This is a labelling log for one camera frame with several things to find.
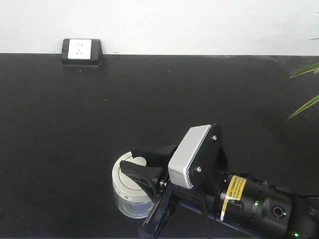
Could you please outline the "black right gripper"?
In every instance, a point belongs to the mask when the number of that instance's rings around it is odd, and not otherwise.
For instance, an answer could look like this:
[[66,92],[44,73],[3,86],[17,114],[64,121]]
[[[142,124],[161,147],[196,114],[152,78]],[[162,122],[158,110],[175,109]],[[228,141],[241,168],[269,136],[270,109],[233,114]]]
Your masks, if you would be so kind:
[[138,229],[142,239],[157,239],[178,206],[204,215],[208,237],[211,238],[209,220],[216,219],[224,173],[221,171],[211,173],[205,178],[203,184],[191,189],[185,189],[170,182],[158,197],[159,181],[164,171],[167,171],[168,163],[176,149],[177,146],[174,144],[132,147],[133,158],[143,157],[146,160],[146,166],[128,161],[120,162],[121,172],[137,183],[153,203],[156,201],[149,216]]

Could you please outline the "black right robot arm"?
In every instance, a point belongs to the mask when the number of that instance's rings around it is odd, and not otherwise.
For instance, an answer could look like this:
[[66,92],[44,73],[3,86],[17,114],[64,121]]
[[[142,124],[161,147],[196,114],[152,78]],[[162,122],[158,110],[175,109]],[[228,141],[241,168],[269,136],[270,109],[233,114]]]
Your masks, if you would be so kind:
[[228,161],[220,146],[202,146],[191,166],[201,177],[187,189],[177,185],[168,165],[178,147],[133,148],[133,156],[143,157],[141,166],[120,163],[121,171],[136,182],[153,202],[150,214],[139,228],[144,239],[156,239],[177,206],[201,213],[259,239],[316,239],[319,236],[319,198],[277,189],[253,174],[228,172]]

